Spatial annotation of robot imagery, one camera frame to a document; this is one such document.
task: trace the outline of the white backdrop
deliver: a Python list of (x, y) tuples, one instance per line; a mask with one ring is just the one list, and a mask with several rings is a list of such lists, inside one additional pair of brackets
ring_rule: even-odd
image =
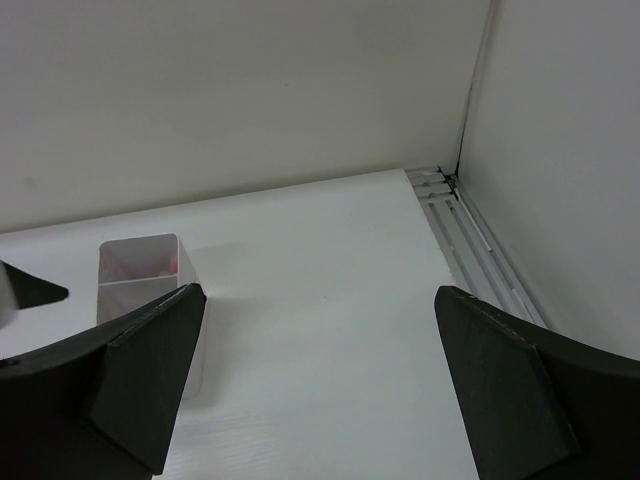
[(457, 153), (489, 0), (4, 0), (0, 231)]
[(640, 3), (501, 4), (463, 183), (553, 327), (640, 358)]

